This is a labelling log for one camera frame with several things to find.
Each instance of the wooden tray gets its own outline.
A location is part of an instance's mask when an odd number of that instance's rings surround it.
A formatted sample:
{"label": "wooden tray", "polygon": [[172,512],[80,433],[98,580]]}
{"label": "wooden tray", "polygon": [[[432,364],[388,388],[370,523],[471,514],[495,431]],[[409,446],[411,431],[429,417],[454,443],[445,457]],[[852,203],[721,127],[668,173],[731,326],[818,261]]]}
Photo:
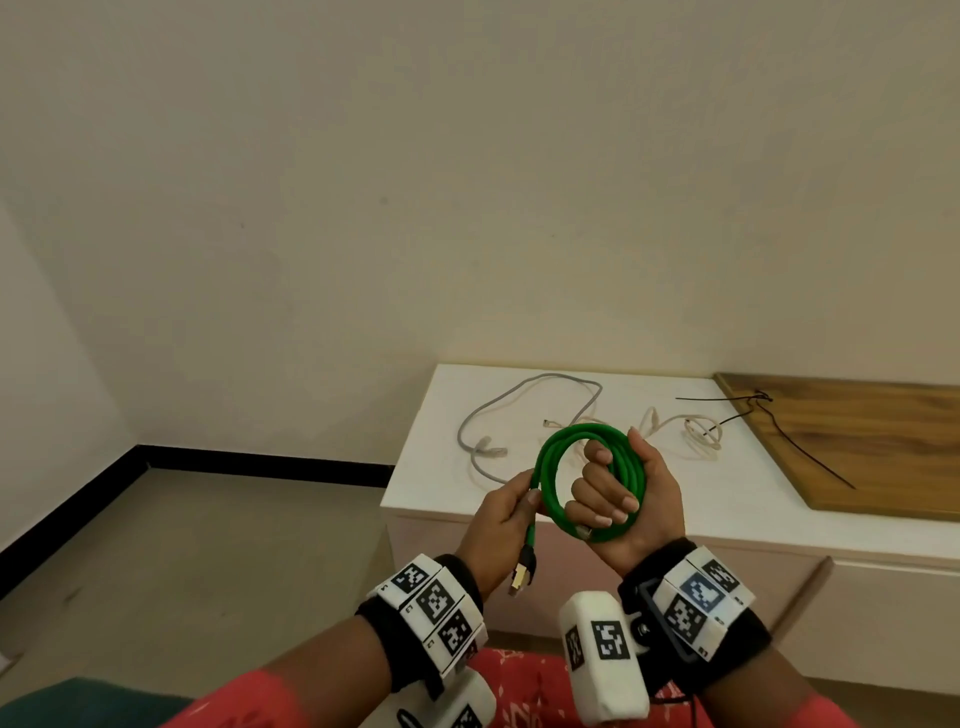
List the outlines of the wooden tray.
{"label": "wooden tray", "polygon": [[[811,508],[960,521],[960,387],[717,374],[728,397],[762,390],[798,445],[759,410],[744,419]],[[745,401],[733,405],[740,412]]]}

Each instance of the floor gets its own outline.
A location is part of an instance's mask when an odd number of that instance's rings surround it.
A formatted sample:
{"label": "floor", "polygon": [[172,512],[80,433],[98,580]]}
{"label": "floor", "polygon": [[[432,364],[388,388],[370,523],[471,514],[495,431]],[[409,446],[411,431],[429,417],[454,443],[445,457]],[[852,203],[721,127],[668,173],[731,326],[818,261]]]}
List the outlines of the floor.
{"label": "floor", "polygon": [[[0,704],[76,675],[198,695],[352,613],[391,570],[373,488],[151,470],[0,601]],[[557,651],[496,635],[498,646]],[[817,682],[863,726],[960,698]]]}

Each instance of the finger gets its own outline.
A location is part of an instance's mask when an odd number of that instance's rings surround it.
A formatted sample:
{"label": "finger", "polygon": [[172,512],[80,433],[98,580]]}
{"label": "finger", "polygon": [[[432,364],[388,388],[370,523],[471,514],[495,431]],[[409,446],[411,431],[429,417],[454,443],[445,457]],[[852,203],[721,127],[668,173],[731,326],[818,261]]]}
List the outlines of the finger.
{"label": "finger", "polygon": [[573,497],[576,498],[577,502],[583,503],[597,516],[603,516],[611,520],[612,523],[627,522],[627,514],[597,493],[596,489],[582,477],[578,477],[573,481],[573,487],[570,489],[570,492]]}
{"label": "finger", "polygon": [[634,449],[634,452],[639,455],[640,460],[643,461],[643,465],[648,473],[651,468],[664,467],[663,456],[660,454],[660,451],[644,440],[636,427],[631,427],[627,431],[627,440],[630,441],[630,447]]}
{"label": "finger", "polygon": [[596,463],[587,463],[584,466],[584,478],[597,493],[607,502],[612,503],[627,513],[635,513],[640,509],[639,501],[628,491],[613,473]]}
{"label": "finger", "polygon": [[535,489],[527,491],[516,504],[514,514],[510,517],[511,523],[520,533],[527,529],[527,526],[534,522],[537,517],[537,508],[540,506],[540,490]]}
{"label": "finger", "polygon": [[517,473],[495,491],[490,491],[484,498],[484,500],[488,499],[490,501],[492,508],[496,509],[497,514],[503,521],[510,518],[516,508],[516,502],[530,490],[531,475],[533,475],[533,469]]}
{"label": "finger", "polygon": [[613,462],[613,453],[596,440],[590,440],[584,445],[584,455],[591,463],[610,465]]}
{"label": "finger", "polygon": [[587,528],[609,528],[613,525],[613,519],[609,516],[600,516],[577,500],[571,500],[565,505],[564,513],[571,522]]}

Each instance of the white wall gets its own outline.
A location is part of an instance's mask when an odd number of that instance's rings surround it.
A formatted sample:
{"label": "white wall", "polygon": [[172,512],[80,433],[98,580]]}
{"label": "white wall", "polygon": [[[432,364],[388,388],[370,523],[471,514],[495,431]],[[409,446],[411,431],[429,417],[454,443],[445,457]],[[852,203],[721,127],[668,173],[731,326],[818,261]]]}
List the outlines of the white wall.
{"label": "white wall", "polygon": [[2,550],[135,444],[2,206],[0,341]]}
{"label": "white wall", "polygon": [[438,359],[960,383],[958,37],[952,0],[7,3],[0,191],[144,442],[391,462]]}

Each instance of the coiled green cable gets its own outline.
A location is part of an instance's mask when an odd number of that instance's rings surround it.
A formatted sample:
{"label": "coiled green cable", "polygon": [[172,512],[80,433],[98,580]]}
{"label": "coiled green cable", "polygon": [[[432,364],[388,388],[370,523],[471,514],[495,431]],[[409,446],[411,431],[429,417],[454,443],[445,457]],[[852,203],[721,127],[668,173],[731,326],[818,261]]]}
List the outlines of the coiled green cable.
{"label": "coiled green cable", "polygon": [[[577,525],[566,517],[564,507],[557,499],[556,480],[560,459],[570,446],[578,440],[596,440],[613,453],[613,462],[610,463],[607,470],[613,473],[613,477],[623,483],[641,507],[647,484],[643,463],[634,449],[630,447],[627,436],[616,427],[598,423],[584,423],[564,427],[551,435],[550,439],[543,443],[540,454],[537,456],[537,465],[534,466],[530,487],[540,488],[543,492],[543,505],[547,515],[556,525],[577,539],[580,538],[580,534],[577,533]],[[625,523],[614,523],[608,528],[593,529],[589,540],[600,543],[615,539],[617,536],[626,533],[627,529],[636,521],[637,513],[639,513],[638,510],[629,514]],[[534,530],[534,524],[531,523],[530,527],[527,528],[526,537],[526,543],[530,547],[534,544]]]}

